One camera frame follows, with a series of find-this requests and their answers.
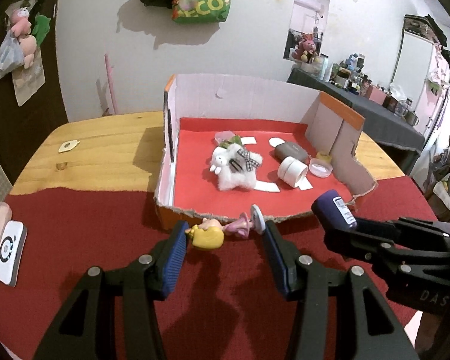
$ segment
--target red paper lining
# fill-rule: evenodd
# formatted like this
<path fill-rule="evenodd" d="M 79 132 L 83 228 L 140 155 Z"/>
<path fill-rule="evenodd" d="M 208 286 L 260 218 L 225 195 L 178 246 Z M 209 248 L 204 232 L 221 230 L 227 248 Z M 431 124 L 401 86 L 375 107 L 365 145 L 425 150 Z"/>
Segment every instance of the red paper lining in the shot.
<path fill-rule="evenodd" d="M 318 178 L 307 173 L 313 186 L 301 191 L 291 188 L 277 176 L 280 165 L 273 157 L 274 148 L 269 139 L 279 137 L 298 143 L 311 156 L 316 150 L 305 138 L 307 125 L 277 122 L 271 120 L 229 120 L 205 118 L 181 118 L 178 153 L 175 171 L 174 206 L 183 210 L 195 210 L 199 214 L 213 214 L 238 218 L 250 205 L 257 204 L 264 215 L 283 217 L 309 212 L 311 205 L 322 193 L 335 189 L 349 202 L 352 195 L 348 188 L 332 174 L 328 178 Z M 263 157 L 263 164 L 257 171 L 257 179 L 275 182 L 280 192 L 263 192 L 236 188 L 219 191 L 214 173 L 209 171 L 214 140 L 218 131 L 232 130 L 242 137 L 255 137 L 257 144 L 246 145 L 247 149 Z"/>

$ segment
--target pink pole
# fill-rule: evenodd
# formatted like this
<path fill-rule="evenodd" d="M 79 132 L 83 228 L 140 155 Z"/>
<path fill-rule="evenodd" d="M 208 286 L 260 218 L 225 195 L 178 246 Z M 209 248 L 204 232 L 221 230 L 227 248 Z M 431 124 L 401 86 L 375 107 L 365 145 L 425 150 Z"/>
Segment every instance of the pink pole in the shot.
<path fill-rule="evenodd" d="M 108 54 L 105 54 L 105 67 L 106 67 L 106 76 L 108 79 L 108 88 L 110 90 L 110 97 L 112 99 L 113 114 L 118 115 L 119 109 L 116 106 L 115 91 L 113 90 L 112 67 L 110 66 Z"/>

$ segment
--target dark wooden door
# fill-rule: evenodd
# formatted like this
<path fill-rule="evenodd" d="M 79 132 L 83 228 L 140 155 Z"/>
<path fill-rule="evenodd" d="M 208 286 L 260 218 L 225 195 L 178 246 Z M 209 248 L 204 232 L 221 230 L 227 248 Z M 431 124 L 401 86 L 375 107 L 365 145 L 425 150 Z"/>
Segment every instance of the dark wooden door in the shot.
<path fill-rule="evenodd" d="M 56 63 L 54 16 L 57 0 L 38 1 L 31 10 L 30 22 L 34 23 L 37 11 L 52 19 L 50 32 L 41 45 L 46 82 L 19 107 L 11 74 L 0 79 L 0 164 L 12 184 L 45 138 L 58 126 L 68 122 Z M 0 45 L 6 34 L 5 17 L 3 12 Z"/>

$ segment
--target white plush toy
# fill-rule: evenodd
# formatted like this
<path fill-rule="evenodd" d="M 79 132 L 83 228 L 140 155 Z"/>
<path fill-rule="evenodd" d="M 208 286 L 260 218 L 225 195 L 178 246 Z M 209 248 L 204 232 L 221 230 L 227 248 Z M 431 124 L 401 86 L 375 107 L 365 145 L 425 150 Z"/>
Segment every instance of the white plush toy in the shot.
<path fill-rule="evenodd" d="M 218 189 L 221 191 L 236 187 L 253 190 L 257 184 L 257 168 L 262 161 L 260 154 L 233 143 L 228 149 L 214 150 L 210 171 L 218 175 Z"/>

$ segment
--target pink plush toy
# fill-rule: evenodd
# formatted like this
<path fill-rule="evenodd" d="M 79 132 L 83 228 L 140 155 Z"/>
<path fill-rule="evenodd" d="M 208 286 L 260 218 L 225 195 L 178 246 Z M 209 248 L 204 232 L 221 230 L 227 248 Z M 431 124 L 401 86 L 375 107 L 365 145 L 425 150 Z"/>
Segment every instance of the pink plush toy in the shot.
<path fill-rule="evenodd" d="M 312 34 L 304 34 L 303 40 L 298 44 L 298 47 L 292 53 L 292 58 L 301 60 L 303 62 L 310 62 L 310 59 L 316 56 L 315 49 L 317 46 L 313 42 Z"/>
<path fill-rule="evenodd" d="M 32 35 L 20 35 L 18 43 L 23 51 L 23 67 L 28 69 L 34 64 L 35 50 L 37 49 L 37 40 Z"/>
<path fill-rule="evenodd" d="M 20 35 L 29 34 L 32 24 L 28 21 L 30 13 L 27 8 L 15 9 L 12 13 L 10 21 L 13 26 L 11 28 L 13 36 L 18 38 Z"/>

